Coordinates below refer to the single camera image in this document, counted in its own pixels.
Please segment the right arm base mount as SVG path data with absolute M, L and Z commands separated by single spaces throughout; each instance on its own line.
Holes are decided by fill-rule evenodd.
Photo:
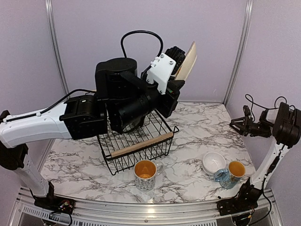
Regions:
M 249 202 L 248 200 L 240 200 L 238 198 L 221 199 L 217 202 L 217 209 L 221 216 L 236 214 L 257 207 L 257 202 Z

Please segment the white bowl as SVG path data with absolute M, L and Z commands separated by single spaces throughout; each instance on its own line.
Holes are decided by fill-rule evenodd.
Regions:
M 216 152 L 208 152 L 203 156 L 202 159 L 203 171 L 213 176 L 218 170 L 226 167 L 225 158 Z

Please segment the cream gold rimmed plate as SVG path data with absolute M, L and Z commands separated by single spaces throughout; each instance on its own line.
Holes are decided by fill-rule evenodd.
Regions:
M 197 59 L 197 50 L 196 50 L 196 42 L 193 41 L 189 51 L 187 52 L 185 59 L 179 68 L 175 80 L 187 80 L 195 62 Z

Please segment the black wire dish rack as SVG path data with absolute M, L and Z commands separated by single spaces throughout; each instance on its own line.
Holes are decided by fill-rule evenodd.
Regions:
M 177 126 L 170 127 L 158 111 L 146 115 L 143 125 L 131 132 L 119 134 L 108 128 L 108 134 L 98 135 L 104 162 L 111 175 L 124 172 L 141 160 L 158 160 L 167 156 Z

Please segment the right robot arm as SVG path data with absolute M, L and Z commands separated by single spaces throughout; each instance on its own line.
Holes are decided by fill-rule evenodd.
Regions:
M 271 146 L 261 165 L 244 183 L 245 191 L 240 192 L 233 200 L 233 207 L 238 211 L 243 211 L 251 204 L 249 194 L 255 195 L 257 199 L 261 196 L 279 162 L 301 138 L 301 111 L 284 102 L 281 102 L 275 110 L 276 114 L 269 113 L 273 109 L 262 111 L 259 121 L 254 122 L 251 110 L 245 105 L 243 107 L 245 115 L 230 122 L 230 127 L 242 136 L 272 137 Z

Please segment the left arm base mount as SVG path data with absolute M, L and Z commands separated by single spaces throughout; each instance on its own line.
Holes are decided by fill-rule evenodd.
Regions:
M 75 205 L 75 200 L 67 199 L 60 196 L 55 196 L 53 198 L 37 197 L 35 199 L 34 205 L 55 212 L 72 214 Z

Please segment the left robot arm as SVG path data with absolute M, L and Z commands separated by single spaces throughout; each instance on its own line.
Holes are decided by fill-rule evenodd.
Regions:
M 48 209 L 59 206 L 53 186 L 31 166 L 27 144 L 45 139 L 79 140 L 122 134 L 144 123 L 157 110 L 168 118 L 177 105 L 190 69 L 184 56 L 161 54 L 137 76 L 137 62 L 119 57 L 100 62 L 95 70 L 96 89 L 67 94 L 50 107 L 21 115 L 3 111 L 0 116 L 0 163 L 15 171 Z

